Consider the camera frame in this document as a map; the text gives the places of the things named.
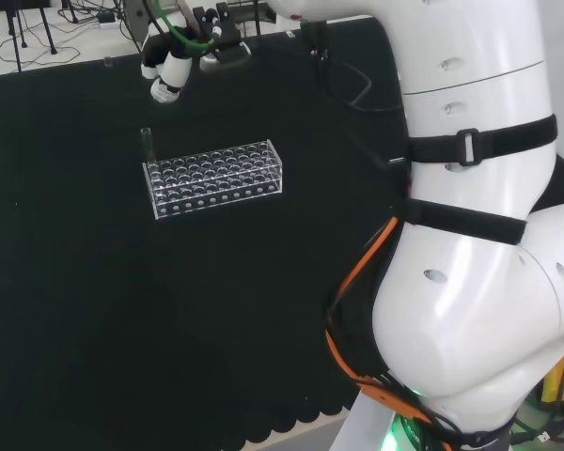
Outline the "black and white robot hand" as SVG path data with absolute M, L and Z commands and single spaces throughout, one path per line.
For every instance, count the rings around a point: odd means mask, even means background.
M 150 95 L 161 104 L 178 99 L 193 67 L 205 73 L 235 69 L 252 56 L 228 3 L 189 8 L 178 1 L 176 6 L 179 23 L 160 1 L 145 6 L 149 29 L 141 47 L 141 73 L 152 81 Z

